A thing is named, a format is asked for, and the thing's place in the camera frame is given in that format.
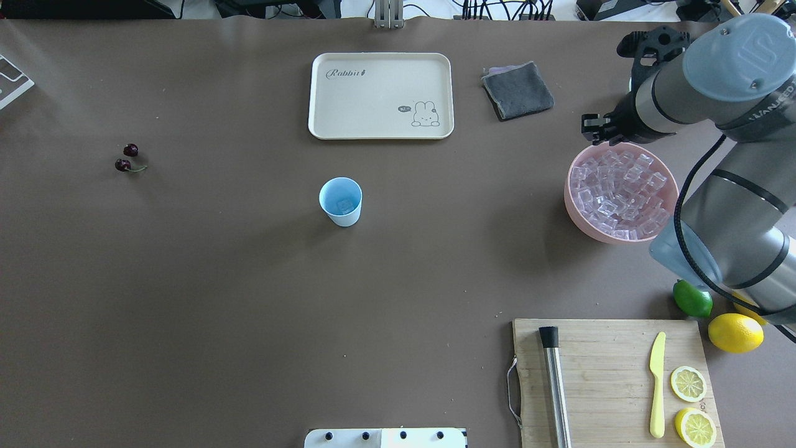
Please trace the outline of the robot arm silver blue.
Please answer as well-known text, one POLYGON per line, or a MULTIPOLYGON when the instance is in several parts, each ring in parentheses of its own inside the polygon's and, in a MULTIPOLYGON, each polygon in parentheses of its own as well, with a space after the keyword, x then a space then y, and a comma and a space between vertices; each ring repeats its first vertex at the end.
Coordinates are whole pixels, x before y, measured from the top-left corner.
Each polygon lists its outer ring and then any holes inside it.
POLYGON ((649 254, 680 278, 754 310, 794 339, 794 237, 778 222, 794 207, 794 33, 751 12, 692 43, 661 26, 629 34, 623 57, 655 56, 605 116, 583 114, 592 144, 649 144, 710 120, 720 138, 686 177, 673 218, 649 254))

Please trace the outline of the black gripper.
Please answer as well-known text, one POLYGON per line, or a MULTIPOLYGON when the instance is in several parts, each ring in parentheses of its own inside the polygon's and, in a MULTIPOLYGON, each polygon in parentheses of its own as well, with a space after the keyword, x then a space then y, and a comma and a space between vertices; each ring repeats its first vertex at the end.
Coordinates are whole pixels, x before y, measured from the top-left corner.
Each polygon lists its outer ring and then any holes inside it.
POLYGON ((608 142, 637 142, 635 131, 639 120, 634 106, 617 106, 606 114, 586 113, 581 116, 581 134, 592 145, 608 142))

